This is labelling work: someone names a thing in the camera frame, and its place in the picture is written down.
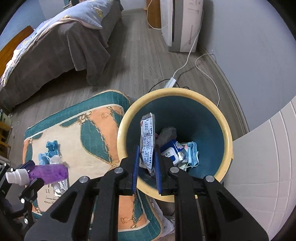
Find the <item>white power strip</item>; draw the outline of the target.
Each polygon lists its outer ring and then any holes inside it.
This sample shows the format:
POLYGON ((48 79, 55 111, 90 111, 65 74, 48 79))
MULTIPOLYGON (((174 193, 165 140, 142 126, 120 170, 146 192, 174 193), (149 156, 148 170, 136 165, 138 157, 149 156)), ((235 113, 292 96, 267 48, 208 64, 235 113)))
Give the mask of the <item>white power strip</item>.
POLYGON ((170 80, 164 86, 164 88, 172 88, 175 86, 175 83, 176 83, 175 78, 171 77, 170 80))

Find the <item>small silver foil sachet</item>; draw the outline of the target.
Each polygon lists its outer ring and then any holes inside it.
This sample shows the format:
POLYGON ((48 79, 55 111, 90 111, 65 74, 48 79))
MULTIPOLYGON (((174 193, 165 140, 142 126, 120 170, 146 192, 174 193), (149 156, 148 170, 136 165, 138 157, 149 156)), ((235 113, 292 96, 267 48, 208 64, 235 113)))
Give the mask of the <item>small silver foil sachet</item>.
POLYGON ((140 120, 140 167, 149 173, 153 170, 153 156, 155 146, 154 114, 148 113, 140 120))

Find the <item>green white medicine box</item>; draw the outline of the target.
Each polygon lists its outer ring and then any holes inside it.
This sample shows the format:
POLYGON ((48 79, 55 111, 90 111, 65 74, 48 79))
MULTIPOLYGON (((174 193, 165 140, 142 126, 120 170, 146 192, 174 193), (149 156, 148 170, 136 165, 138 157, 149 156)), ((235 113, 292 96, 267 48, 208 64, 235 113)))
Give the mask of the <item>green white medicine box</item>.
POLYGON ((188 170, 189 168, 192 168, 192 164, 191 164, 188 160, 185 160, 185 161, 183 161, 183 162, 179 162, 179 163, 177 164, 177 167, 178 167, 179 169, 181 169, 181 170, 187 172, 187 170, 188 170))

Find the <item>blue white plastic wrapper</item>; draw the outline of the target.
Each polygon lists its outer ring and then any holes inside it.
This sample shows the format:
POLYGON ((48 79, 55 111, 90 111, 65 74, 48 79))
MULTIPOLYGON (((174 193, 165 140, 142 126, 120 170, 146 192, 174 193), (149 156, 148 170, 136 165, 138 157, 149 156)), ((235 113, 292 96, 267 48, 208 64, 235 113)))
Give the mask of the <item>blue white plastic wrapper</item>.
POLYGON ((188 162, 188 152, 175 139, 170 140, 160 147, 160 152, 162 156, 169 158, 174 166, 177 166, 179 163, 188 162))

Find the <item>yellow-rimmed teal trash bin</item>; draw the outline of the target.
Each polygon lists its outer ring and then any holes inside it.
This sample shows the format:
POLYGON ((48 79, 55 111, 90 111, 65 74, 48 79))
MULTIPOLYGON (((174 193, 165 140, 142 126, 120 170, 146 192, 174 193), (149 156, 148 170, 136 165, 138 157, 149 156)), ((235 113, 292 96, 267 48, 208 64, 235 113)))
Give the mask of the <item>yellow-rimmed teal trash bin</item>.
POLYGON ((155 117, 155 132, 170 126, 177 130, 181 143, 195 142, 199 165, 189 170, 194 179, 215 179, 222 187, 233 160, 233 142, 229 124, 222 112, 208 98, 192 90, 164 88, 136 100, 124 114, 118 130, 117 152, 120 160, 140 143, 140 120, 145 114, 155 117))

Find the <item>purple spray bottle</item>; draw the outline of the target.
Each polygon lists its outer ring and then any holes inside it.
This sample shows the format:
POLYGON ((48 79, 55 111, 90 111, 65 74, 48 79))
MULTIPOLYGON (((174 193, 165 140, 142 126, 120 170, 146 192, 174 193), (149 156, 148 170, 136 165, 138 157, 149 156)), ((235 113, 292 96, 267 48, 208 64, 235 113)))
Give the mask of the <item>purple spray bottle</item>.
POLYGON ((28 169, 22 168, 7 172, 6 180, 10 184, 25 186, 41 178, 47 185, 66 180, 68 176, 68 169, 63 164, 33 165, 28 169))

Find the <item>wooden chair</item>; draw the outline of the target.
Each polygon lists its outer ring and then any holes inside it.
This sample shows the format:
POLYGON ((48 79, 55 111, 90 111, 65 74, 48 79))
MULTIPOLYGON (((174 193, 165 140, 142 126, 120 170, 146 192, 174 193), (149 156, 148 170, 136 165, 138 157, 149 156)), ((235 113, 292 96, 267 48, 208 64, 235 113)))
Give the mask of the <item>wooden chair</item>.
POLYGON ((1 157, 8 158, 11 146, 8 144, 8 139, 11 133, 11 119, 1 109, 0 121, 0 143, 1 143, 1 157))

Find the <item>teal orange patterned cushion mat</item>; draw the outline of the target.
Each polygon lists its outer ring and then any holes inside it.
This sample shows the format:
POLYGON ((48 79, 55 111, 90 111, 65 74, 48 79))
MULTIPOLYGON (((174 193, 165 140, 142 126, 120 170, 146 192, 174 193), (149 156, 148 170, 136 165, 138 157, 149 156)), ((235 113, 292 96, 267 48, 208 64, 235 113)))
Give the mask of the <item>teal orange patterned cushion mat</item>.
MULTIPOLYGON (((99 93, 48 116, 25 132, 23 162, 47 155, 49 142, 57 142, 56 155, 69 170, 69 184, 81 176, 97 178, 119 166, 117 134, 130 107, 129 98, 117 90, 99 93)), ((119 199, 119 240, 157 240, 163 225, 144 193, 119 199)))

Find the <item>wooden headboard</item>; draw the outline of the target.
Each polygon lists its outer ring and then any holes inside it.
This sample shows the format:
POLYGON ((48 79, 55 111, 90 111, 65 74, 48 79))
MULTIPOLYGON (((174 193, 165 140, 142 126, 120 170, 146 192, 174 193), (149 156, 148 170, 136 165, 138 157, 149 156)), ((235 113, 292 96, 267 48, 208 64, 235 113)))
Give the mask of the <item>wooden headboard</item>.
POLYGON ((8 42, 8 44, 6 44, 4 48, 0 51, 0 75, 3 75, 6 65, 8 61, 11 60, 16 47, 33 31, 34 30, 31 26, 25 27, 17 35, 15 35, 15 37, 13 37, 13 39, 11 39, 10 42, 8 42))

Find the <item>white tissue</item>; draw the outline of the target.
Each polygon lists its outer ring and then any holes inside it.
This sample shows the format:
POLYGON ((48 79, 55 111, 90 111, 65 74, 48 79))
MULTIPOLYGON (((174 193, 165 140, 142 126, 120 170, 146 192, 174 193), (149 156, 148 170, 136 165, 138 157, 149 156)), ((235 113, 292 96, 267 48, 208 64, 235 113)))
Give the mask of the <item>white tissue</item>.
POLYGON ((50 165, 63 164, 63 160, 59 155, 54 155, 49 159, 50 165))

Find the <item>white panelled cabinet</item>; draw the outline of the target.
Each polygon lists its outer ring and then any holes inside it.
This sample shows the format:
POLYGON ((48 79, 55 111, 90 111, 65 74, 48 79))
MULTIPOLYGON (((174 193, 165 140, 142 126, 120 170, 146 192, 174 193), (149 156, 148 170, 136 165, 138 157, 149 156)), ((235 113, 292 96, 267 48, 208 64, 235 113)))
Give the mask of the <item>white panelled cabinet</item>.
POLYGON ((224 186, 273 239, 295 207, 295 99, 233 150, 224 186))

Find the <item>light blue face mask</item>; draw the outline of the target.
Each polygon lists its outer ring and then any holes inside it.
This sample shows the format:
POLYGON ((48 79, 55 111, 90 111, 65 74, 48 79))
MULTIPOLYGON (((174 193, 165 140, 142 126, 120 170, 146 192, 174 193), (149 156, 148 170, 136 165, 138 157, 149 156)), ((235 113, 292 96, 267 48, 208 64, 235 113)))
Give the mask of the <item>light blue face mask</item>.
POLYGON ((38 155, 39 158, 39 165, 49 165, 50 164, 50 157, 47 153, 40 153, 38 155))
POLYGON ((199 165, 197 144, 195 142, 187 143, 187 153, 188 153, 188 162, 186 164, 186 168, 194 168, 199 165))

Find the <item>wooden nightstand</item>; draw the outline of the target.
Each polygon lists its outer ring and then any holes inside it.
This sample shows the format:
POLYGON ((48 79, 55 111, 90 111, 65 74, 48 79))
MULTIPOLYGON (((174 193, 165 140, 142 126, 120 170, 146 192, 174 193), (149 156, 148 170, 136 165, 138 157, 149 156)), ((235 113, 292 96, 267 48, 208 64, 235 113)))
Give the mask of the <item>wooden nightstand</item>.
POLYGON ((144 10, 146 11, 149 28, 161 30, 160 0, 146 0, 144 10))

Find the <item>silver foil blister pack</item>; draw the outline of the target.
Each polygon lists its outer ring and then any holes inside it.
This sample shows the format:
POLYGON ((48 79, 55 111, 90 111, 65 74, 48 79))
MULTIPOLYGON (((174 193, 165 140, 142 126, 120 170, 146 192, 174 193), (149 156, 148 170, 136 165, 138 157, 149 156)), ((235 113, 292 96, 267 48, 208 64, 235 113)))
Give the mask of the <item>silver foil blister pack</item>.
POLYGON ((52 183, 53 192, 56 197, 61 197, 69 188, 68 179, 52 183))

